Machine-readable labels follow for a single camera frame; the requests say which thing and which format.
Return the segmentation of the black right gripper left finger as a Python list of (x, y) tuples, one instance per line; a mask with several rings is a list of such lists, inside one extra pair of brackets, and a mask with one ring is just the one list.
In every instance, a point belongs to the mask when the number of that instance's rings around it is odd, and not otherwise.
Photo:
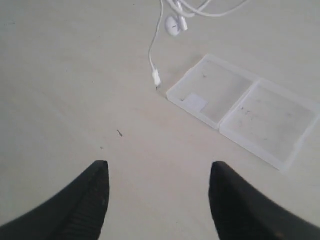
[(0, 228), (2, 240), (97, 240), (110, 200), (109, 165), (93, 162), (67, 187)]

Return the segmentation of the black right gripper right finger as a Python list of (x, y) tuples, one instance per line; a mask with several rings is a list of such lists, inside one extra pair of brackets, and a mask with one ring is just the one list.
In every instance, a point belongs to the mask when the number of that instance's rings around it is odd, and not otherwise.
[(254, 188), (223, 161), (209, 179), (209, 205), (221, 240), (318, 240), (320, 228)]

